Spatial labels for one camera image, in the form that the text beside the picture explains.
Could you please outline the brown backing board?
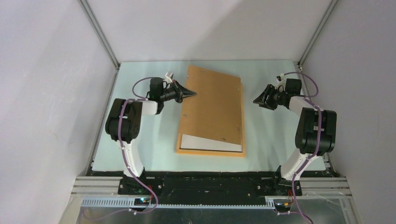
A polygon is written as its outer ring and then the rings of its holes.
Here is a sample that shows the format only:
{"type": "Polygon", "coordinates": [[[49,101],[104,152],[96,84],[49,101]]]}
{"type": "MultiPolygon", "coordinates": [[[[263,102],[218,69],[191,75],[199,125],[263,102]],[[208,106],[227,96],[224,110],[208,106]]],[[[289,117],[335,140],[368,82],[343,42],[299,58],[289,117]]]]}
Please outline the brown backing board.
{"type": "Polygon", "coordinates": [[[241,78],[189,65],[185,87],[196,92],[182,102],[178,132],[241,144],[241,78]]]}

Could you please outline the orange wooden picture frame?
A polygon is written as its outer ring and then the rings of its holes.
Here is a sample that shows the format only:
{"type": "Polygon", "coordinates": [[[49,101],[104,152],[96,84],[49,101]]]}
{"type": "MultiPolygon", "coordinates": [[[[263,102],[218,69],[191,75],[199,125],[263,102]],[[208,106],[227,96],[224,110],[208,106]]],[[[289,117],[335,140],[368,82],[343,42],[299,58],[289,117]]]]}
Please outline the orange wooden picture frame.
{"type": "Polygon", "coordinates": [[[245,121],[244,121],[244,108],[243,108],[243,85],[240,85],[241,91],[241,145],[242,152],[224,152],[224,151],[205,151],[205,150],[189,150],[189,149],[181,149],[181,138],[182,134],[177,132],[177,143],[176,143],[176,152],[178,154],[193,154],[193,155],[210,155],[210,156],[234,156],[234,157],[245,157],[246,155],[246,136],[245,136],[245,121]]]}

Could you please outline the landscape photo print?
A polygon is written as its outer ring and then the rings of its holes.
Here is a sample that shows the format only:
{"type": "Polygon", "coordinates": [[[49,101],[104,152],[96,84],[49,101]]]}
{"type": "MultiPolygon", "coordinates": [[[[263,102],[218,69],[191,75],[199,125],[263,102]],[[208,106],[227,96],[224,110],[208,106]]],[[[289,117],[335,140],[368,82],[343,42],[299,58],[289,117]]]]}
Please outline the landscape photo print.
{"type": "Polygon", "coordinates": [[[182,134],[181,149],[242,152],[242,145],[182,134]]]}

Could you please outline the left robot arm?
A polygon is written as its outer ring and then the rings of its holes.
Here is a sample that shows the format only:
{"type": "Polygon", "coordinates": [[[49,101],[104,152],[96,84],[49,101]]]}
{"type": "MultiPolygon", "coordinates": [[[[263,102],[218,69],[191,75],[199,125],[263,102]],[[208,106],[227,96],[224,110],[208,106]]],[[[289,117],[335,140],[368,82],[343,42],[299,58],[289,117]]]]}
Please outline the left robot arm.
{"type": "Polygon", "coordinates": [[[123,159],[124,179],[130,182],[130,189],[143,194],[148,188],[145,168],[139,156],[136,139],[141,129],[143,116],[159,115],[166,101],[175,100],[181,104],[185,98],[197,95],[195,91],[182,86],[169,72],[165,78],[148,77],[149,91],[146,96],[116,98],[113,101],[105,123],[105,132],[116,142],[123,159]]]}

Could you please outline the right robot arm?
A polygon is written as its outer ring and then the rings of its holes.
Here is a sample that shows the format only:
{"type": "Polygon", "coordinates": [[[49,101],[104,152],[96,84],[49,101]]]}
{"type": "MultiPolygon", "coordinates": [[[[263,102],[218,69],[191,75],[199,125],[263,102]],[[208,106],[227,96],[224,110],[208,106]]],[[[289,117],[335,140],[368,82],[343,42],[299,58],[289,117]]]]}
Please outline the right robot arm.
{"type": "Polygon", "coordinates": [[[310,103],[301,93],[301,80],[277,79],[279,83],[276,86],[268,84],[253,103],[269,110],[284,106],[299,116],[295,135],[296,149],[278,167],[271,183],[274,193],[284,195],[296,185],[301,174],[314,160],[334,149],[337,113],[310,103]]]}

